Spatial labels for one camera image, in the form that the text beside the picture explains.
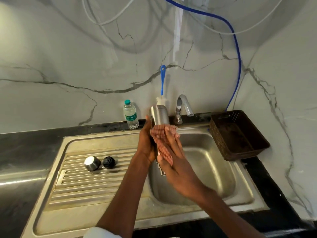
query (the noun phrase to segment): countertop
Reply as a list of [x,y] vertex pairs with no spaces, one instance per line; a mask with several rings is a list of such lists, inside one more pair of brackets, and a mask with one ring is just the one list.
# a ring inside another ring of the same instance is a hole
[[[184,124],[210,121],[210,113],[182,116]],[[144,120],[139,120],[142,128]],[[19,132],[0,135],[0,232],[19,238],[41,192],[65,136],[128,130],[126,122]],[[269,210],[240,214],[268,237],[297,231],[297,237],[317,235],[314,224],[296,215],[257,157],[243,163]],[[212,219],[136,230],[133,237],[226,237]]]

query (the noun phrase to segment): dish cloth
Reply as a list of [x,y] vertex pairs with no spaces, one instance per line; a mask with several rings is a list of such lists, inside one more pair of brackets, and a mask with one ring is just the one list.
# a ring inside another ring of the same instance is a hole
[[153,129],[150,130],[150,135],[153,137],[153,140],[158,147],[158,152],[160,153],[160,155],[171,166],[173,166],[172,155],[164,145],[164,144],[167,144],[168,146],[170,146],[170,143],[169,143],[169,141],[166,137],[166,134],[165,134],[165,130],[164,130],[165,127],[168,127],[170,129],[170,132],[172,135],[177,136],[178,138],[180,137],[180,135],[176,132],[177,127],[174,125],[170,125],[170,124],[154,125]]

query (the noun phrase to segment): marble wall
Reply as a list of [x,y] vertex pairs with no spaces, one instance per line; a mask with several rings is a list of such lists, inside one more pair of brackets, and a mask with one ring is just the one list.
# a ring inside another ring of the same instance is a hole
[[231,105],[242,109],[270,142],[259,158],[307,220],[317,220],[316,10],[317,0],[284,2]]
[[[128,1],[90,3],[97,20],[106,20]],[[236,30],[278,1],[185,0],[226,17]],[[244,64],[264,42],[268,22],[238,36]],[[236,58],[232,36],[207,30],[164,0],[135,0],[105,27],[87,19],[81,0],[0,0],[0,133],[121,121],[125,99],[144,118],[160,95],[162,64],[170,114],[180,94],[195,113],[222,110],[235,87]]]

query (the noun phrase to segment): blue pipe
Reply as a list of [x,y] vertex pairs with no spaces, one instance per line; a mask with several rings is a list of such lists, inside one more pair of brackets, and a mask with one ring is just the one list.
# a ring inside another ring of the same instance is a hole
[[[205,15],[205,16],[209,16],[209,17],[214,17],[214,18],[217,18],[221,21],[223,21],[225,24],[228,25],[228,27],[230,28],[230,30],[234,33],[234,29],[232,27],[232,25],[230,24],[230,22],[228,22],[225,18],[221,17],[221,16],[218,16],[218,15],[215,15],[215,14],[212,14],[212,13],[208,13],[208,12],[203,12],[203,11],[200,11],[200,10],[196,10],[196,9],[193,9],[193,8],[190,8],[190,7],[186,7],[186,6],[183,6],[177,2],[174,2],[173,0],[165,0],[167,1],[168,3],[171,3],[172,5],[178,7],[178,8],[181,8],[185,11],[189,11],[189,12],[194,12],[194,13],[197,13],[197,14],[201,14],[201,15]],[[238,86],[239,86],[239,82],[240,82],[240,76],[241,76],[241,67],[242,67],[242,60],[241,60],[241,55],[240,55],[240,49],[239,49],[239,44],[238,44],[238,40],[237,40],[237,37],[236,35],[234,34],[233,35],[233,38],[235,40],[235,44],[236,44],[236,50],[237,50],[237,54],[238,54],[238,60],[239,60],[239,72],[238,72],[238,81],[237,81],[237,84],[236,84],[236,88],[235,88],[235,91],[233,92],[233,95],[226,107],[226,111],[227,111],[227,108],[229,107],[229,104],[231,103],[233,97],[235,96],[235,93],[238,89]]]

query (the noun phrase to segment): brown basket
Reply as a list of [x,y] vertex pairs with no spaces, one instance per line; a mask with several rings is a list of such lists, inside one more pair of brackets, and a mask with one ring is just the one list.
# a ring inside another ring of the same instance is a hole
[[251,158],[270,147],[242,110],[212,114],[210,133],[227,161]]

